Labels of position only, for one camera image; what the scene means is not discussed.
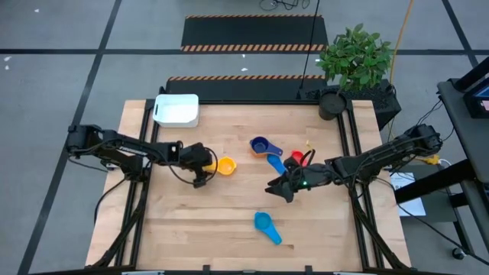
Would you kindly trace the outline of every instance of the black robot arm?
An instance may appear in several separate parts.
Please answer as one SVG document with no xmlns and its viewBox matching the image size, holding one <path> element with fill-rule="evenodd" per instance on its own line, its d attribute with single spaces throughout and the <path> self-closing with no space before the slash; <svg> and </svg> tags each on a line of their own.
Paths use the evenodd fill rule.
<svg viewBox="0 0 489 275">
<path fill-rule="evenodd" d="M 191 170 L 196 174 L 195 188 L 206 184 L 211 173 L 203 170 L 212 164 L 212 155 L 202 143 L 183 147 L 181 141 L 148 143 L 118 134 L 113 130 L 102 130 L 97 125 L 71 125 L 68 128 L 66 151 L 71 157 L 94 156 L 102 165 L 120 167 L 128 180 L 143 180 L 143 159 L 161 166 L 175 166 Z"/>
<path fill-rule="evenodd" d="M 284 161 L 287 171 L 268 183 L 265 192 L 293 201 L 293 194 L 301 189 L 336 185 L 354 185 L 356 180 L 369 183 L 385 166 L 404 162 L 406 157 L 427 157 L 436 154 L 442 140 L 432 126 L 417 125 L 393 141 L 368 150 L 355 157 L 336 157 L 325 164 L 314 163 L 301 167 L 293 158 Z"/>
</svg>

